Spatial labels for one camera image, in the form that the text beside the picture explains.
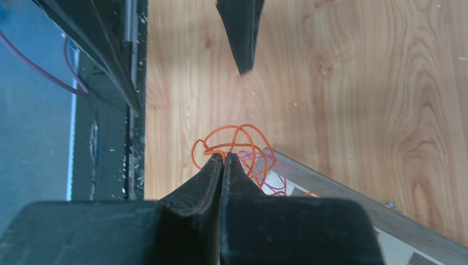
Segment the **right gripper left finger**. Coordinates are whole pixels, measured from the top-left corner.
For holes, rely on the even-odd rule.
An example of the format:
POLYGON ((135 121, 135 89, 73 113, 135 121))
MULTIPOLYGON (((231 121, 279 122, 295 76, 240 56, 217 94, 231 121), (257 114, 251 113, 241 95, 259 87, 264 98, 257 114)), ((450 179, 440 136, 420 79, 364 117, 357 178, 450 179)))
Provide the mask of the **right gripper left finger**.
POLYGON ((161 200, 31 203, 1 237, 1 263, 217 264, 223 170, 213 155, 161 200))

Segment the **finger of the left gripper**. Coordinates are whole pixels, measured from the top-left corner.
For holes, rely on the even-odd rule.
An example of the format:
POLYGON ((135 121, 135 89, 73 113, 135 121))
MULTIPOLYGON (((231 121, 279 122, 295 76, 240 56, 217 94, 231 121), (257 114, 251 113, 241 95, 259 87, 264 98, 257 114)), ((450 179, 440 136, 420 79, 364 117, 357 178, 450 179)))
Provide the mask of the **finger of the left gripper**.
POLYGON ((241 75, 254 65, 263 0, 218 0, 216 9, 222 19, 233 58, 241 75))

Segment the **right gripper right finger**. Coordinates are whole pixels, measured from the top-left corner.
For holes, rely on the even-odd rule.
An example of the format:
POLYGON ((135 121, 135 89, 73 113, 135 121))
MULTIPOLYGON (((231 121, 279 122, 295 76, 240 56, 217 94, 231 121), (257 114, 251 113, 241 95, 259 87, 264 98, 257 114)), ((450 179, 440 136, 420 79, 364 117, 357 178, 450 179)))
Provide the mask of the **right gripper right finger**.
POLYGON ((352 200, 265 195, 225 159, 220 200, 221 264, 383 264, 376 232, 352 200))

